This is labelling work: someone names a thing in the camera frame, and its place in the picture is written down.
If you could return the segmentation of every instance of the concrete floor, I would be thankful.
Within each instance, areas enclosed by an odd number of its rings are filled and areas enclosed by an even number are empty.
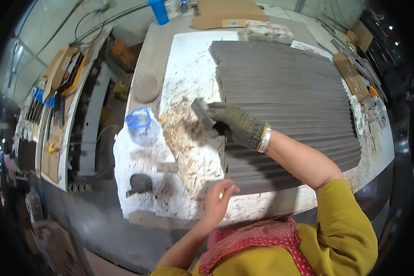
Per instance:
[[[48,215],[72,234],[81,257],[85,247],[133,272],[146,274],[187,232],[130,224],[123,218],[114,180],[94,183],[89,193],[65,193],[32,175],[29,181],[44,198]]]

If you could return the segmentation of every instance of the worker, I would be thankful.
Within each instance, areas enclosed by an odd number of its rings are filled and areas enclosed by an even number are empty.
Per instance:
[[[218,181],[206,194],[204,216],[160,259],[151,276],[188,276],[204,240],[207,251],[193,275],[366,275],[377,258],[377,238],[342,171],[324,154],[297,142],[238,106],[209,104],[208,113],[228,125],[227,138],[266,154],[317,197],[317,224],[265,220],[242,228],[219,228],[233,180]]]

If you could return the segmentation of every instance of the workshop wall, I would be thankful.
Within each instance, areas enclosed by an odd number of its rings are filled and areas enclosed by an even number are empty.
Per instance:
[[[49,64],[60,47],[75,41],[75,27],[79,20],[88,12],[102,7],[105,2],[105,0],[85,0],[73,12],[54,39],[39,53],[38,57],[45,64]],[[110,0],[110,8],[104,14],[96,16],[89,15],[80,23],[77,29],[77,36],[82,35],[95,25],[120,12],[146,2],[145,0]],[[38,0],[28,16],[19,38],[27,45],[32,53],[38,53],[67,18],[76,3],[77,0]],[[23,15],[19,24],[16,25],[15,33],[18,33],[20,30],[24,17]],[[121,39],[124,44],[132,46],[144,40],[152,19],[152,9],[146,7],[128,14],[108,24],[108,26],[114,27],[114,35]],[[89,41],[92,37],[93,34],[84,39],[84,41]],[[18,68],[17,78],[14,76],[11,88],[3,91],[9,63],[9,52],[12,45],[13,41],[6,47],[3,60],[0,64],[0,93],[3,93],[12,102],[20,104],[27,96],[34,82],[44,72],[45,67],[37,60],[32,60],[28,64],[31,58],[24,56]]]
[[[342,22],[342,25],[351,26],[362,13],[364,1],[305,0],[302,14],[321,19],[325,19],[325,15],[327,15],[335,18],[338,22]],[[38,54],[41,61],[49,64],[60,47],[75,41],[75,28],[79,20],[85,14],[102,7],[107,2],[110,3],[110,8],[105,13],[96,16],[89,15],[80,23],[77,29],[77,36],[82,35],[94,26],[120,12],[146,3],[146,0],[85,0],[84,3],[73,11],[71,17],[61,27],[54,39]],[[256,2],[279,6],[290,11],[294,11],[297,6],[297,0],[260,0]],[[77,0],[38,0],[23,25],[19,38],[33,54],[38,53],[61,26],[68,14],[71,13],[76,3]],[[20,30],[24,17],[17,24],[15,28],[16,33]],[[125,45],[132,46],[144,40],[153,18],[152,9],[146,7],[108,25],[114,27],[114,35]],[[9,52],[12,44],[13,41],[6,47],[5,55],[0,65],[0,93],[3,93],[11,102],[20,104],[27,96],[37,78],[44,72],[45,66],[35,59],[29,62],[32,56],[29,53],[25,53],[18,67],[17,75],[13,77],[11,87],[3,91],[9,63]]]

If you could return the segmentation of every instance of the blue container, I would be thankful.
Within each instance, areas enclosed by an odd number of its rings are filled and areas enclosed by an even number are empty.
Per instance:
[[[149,5],[152,7],[158,24],[164,25],[169,21],[164,0],[149,0]]]

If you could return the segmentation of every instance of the scraping tool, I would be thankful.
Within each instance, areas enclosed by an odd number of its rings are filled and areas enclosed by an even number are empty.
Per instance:
[[[212,130],[216,121],[207,115],[207,103],[203,98],[196,98],[191,105],[193,111],[199,118],[199,121],[204,125],[207,130]]]

